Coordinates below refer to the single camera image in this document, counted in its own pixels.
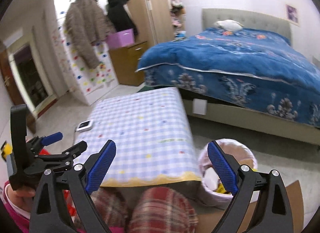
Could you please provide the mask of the person's left hand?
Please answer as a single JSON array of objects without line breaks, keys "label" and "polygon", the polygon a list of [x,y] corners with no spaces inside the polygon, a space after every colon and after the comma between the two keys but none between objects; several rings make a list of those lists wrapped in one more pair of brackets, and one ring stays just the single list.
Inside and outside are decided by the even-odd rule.
[{"label": "person's left hand", "polygon": [[7,188],[8,200],[18,208],[25,211],[31,208],[35,193],[36,191],[33,188],[27,186],[22,186],[17,190],[13,190],[9,184]]}]

